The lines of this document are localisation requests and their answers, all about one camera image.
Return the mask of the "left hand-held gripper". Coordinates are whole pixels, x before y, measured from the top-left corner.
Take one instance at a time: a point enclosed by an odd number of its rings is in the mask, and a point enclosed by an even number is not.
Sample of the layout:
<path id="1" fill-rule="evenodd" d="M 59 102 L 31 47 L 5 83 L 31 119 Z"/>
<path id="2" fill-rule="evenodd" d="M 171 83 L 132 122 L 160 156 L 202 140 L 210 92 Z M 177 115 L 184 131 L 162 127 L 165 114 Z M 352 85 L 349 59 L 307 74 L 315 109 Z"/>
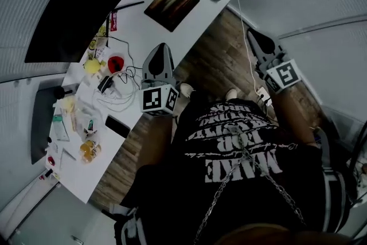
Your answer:
<path id="1" fill-rule="evenodd" d="M 142 70 L 145 79 L 139 91 L 140 110 L 151 116 L 172 115 L 179 96 L 175 86 L 147 79 L 147 74 L 153 78 L 157 75 L 172 77 L 174 64 L 169 46 L 166 43 L 157 45 L 144 61 Z"/>

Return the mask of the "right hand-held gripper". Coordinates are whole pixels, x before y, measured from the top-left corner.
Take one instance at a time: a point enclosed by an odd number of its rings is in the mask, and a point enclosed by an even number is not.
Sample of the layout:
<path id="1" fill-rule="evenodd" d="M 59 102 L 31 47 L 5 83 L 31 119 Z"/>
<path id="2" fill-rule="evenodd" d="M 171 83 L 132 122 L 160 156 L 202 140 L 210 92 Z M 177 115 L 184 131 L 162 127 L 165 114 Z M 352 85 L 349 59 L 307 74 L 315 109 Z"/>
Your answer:
<path id="1" fill-rule="evenodd" d="M 274 93 L 279 94 L 302 80 L 295 60 L 282 52 L 272 38 L 255 29 L 247 30 L 247 38 L 260 64 L 262 79 Z"/>

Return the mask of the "dark streaked mouse pad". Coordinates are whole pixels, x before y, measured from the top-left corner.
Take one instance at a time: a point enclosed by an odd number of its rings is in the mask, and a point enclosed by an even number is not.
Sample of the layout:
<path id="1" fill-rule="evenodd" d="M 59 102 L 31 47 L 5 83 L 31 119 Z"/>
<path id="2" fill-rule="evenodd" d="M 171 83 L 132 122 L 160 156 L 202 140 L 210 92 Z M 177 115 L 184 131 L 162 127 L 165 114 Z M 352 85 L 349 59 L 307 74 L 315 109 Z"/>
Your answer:
<path id="1" fill-rule="evenodd" d="M 173 32 L 200 0 L 153 0 L 145 15 Z"/>

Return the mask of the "person's right forearm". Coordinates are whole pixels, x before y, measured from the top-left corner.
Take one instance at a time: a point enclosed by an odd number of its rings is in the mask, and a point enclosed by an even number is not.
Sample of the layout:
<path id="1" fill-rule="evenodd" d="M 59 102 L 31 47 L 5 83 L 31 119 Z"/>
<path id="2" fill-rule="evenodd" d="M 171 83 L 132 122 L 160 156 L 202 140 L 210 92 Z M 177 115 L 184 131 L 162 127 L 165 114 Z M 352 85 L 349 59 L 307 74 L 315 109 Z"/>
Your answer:
<path id="1" fill-rule="evenodd" d="M 298 142 L 304 145 L 318 147 L 311 128 L 309 128 L 302 113 L 293 101 L 291 94 L 286 90 L 278 94 L 271 88 L 268 90 L 278 124 L 291 132 Z"/>

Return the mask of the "person's left forearm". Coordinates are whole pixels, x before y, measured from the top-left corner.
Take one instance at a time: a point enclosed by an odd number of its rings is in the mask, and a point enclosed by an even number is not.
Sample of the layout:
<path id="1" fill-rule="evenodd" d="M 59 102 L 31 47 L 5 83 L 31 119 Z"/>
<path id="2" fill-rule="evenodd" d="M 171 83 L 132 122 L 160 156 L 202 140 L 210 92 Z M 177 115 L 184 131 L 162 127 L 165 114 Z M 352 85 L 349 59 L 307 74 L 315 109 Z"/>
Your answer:
<path id="1" fill-rule="evenodd" d="M 171 144 L 173 117 L 156 116 L 150 122 L 139 153 L 136 169 L 145 165 L 159 164 Z"/>

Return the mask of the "person's left white shoe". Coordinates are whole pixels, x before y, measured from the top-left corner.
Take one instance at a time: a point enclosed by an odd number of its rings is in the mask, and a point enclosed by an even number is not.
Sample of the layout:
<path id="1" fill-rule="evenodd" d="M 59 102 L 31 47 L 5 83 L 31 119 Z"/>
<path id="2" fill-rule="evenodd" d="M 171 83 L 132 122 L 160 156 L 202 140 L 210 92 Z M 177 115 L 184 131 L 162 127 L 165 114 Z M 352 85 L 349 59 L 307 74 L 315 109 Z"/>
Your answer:
<path id="1" fill-rule="evenodd" d="M 194 92 L 194 88 L 187 83 L 181 83 L 180 92 L 181 94 L 183 94 L 184 97 L 190 99 L 192 93 Z"/>

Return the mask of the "red toy with black eyes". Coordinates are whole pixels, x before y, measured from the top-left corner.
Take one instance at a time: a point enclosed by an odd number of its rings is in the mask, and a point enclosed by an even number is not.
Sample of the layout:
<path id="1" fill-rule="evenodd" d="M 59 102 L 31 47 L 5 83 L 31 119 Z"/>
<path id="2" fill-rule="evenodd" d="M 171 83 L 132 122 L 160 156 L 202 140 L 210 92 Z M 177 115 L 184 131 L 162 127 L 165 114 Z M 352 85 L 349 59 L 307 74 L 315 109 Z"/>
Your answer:
<path id="1" fill-rule="evenodd" d="M 124 59 L 120 56 L 111 56 L 108 59 L 107 65 L 111 73 L 120 72 L 124 67 Z"/>

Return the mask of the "white power strip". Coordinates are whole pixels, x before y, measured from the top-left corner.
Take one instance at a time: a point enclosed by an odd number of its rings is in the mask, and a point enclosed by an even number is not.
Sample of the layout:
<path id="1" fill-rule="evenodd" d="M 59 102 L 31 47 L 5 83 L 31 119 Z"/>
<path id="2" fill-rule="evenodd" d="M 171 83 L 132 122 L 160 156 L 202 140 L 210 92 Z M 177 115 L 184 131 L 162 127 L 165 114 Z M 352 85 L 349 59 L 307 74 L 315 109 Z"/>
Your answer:
<path id="1" fill-rule="evenodd" d="M 260 87 L 257 90 L 257 94 L 259 95 L 259 99 L 266 105 L 269 106 L 272 104 L 269 93 L 264 87 Z"/>

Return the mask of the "black charger block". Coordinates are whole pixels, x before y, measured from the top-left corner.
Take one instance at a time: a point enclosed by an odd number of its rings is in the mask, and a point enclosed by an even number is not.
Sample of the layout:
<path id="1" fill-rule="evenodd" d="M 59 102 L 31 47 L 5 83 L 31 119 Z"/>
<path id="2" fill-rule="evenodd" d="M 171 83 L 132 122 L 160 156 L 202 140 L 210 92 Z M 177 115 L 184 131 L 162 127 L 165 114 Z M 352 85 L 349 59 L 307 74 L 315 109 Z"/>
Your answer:
<path id="1" fill-rule="evenodd" d="M 113 76 L 105 76 L 97 88 L 99 92 L 103 94 L 106 89 L 110 88 L 113 85 L 113 83 Z"/>

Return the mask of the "yellow printed packets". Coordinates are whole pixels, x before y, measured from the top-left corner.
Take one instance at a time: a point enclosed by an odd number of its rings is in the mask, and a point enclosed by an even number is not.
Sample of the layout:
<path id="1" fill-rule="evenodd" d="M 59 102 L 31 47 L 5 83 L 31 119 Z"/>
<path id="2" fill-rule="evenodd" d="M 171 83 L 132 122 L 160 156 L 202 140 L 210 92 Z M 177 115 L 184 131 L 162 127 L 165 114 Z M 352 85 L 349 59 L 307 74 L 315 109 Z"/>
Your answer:
<path id="1" fill-rule="evenodd" d="M 102 25 L 88 46 L 88 58 L 100 59 L 108 41 L 108 29 Z"/>

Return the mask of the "yellow toy figure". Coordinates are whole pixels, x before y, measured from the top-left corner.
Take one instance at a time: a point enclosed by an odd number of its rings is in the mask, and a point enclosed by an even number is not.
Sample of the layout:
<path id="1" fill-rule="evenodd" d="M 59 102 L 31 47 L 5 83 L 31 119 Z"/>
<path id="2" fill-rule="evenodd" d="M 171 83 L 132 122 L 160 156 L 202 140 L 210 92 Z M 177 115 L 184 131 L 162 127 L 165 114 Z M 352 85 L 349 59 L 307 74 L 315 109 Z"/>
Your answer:
<path id="1" fill-rule="evenodd" d="M 93 57 L 85 61 L 83 68 L 87 74 L 93 75 L 101 69 L 101 63 L 97 58 Z"/>

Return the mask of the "black smartphone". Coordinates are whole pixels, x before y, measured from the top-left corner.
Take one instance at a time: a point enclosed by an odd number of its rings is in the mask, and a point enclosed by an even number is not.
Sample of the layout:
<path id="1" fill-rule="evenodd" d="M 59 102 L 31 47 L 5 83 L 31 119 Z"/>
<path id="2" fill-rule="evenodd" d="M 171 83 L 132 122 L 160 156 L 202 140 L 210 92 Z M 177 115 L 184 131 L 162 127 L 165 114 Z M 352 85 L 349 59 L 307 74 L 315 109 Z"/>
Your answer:
<path id="1" fill-rule="evenodd" d="M 131 129 L 124 123 L 120 122 L 113 116 L 108 115 L 105 121 L 105 126 L 110 130 L 114 131 L 124 139 L 126 139 L 131 131 Z"/>

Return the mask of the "clear plastic bag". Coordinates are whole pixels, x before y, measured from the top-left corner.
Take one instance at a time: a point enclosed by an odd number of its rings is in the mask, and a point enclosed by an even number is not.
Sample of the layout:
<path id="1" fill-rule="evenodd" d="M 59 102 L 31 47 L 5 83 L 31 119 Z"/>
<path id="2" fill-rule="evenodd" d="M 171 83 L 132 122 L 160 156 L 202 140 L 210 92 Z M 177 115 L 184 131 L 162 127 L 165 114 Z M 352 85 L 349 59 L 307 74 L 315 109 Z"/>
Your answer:
<path id="1" fill-rule="evenodd" d="M 86 105 L 77 105 L 73 111 L 75 132 L 82 142 L 97 134 L 100 126 L 98 113 Z"/>

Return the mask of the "black computer monitor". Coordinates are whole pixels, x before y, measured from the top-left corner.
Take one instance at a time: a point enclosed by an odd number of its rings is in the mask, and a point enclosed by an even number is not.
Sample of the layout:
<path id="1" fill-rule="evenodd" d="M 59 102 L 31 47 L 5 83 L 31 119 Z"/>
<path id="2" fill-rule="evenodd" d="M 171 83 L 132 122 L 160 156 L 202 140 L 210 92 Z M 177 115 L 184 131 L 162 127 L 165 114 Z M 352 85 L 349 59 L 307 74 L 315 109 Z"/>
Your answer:
<path id="1" fill-rule="evenodd" d="M 33 33 L 25 62 L 79 62 L 120 1 L 50 0 Z"/>

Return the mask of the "black round desk gadget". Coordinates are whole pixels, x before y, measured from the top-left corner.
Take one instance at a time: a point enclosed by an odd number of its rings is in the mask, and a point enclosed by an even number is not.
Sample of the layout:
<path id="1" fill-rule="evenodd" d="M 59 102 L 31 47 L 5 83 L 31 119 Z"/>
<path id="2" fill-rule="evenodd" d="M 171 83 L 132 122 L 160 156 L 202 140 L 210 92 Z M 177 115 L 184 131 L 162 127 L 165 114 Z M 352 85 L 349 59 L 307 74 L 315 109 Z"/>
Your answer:
<path id="1" fill-rule="evenodd" d="M 71 94 L 73 94 L 73 89 L 65 90 L 62 86 L 58 86 L 54 89 L 54 97 L 57 100 L 63 99 Z"/>

